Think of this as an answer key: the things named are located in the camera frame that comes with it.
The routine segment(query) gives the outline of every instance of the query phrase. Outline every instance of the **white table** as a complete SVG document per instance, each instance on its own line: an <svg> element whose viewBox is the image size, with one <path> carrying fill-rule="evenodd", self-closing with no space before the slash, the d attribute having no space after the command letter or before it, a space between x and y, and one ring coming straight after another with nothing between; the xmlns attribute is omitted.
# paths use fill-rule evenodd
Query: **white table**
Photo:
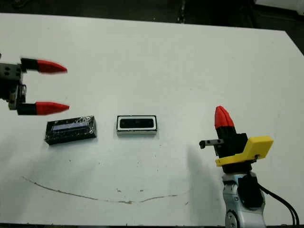
<svg viewBox="0 0 304 228"><path fill-rule="evenodd" d="M64 75L28 72L24 82L29 103L71 105L60 114L17 116L0 103L0 222L223 225L223 172L213 148L198 146L216 137L219 104L238 132L274 138L253 171L303 221L304 57L285 32L0 14L0 45L2 62L22 56L66 66ZM89 114L97 139L44 142L47 121ZM123 114L157 115L158 134L117 137ZM140 202L168 195L178 196ZM291 223L268 196L265 220Z"/></svg>

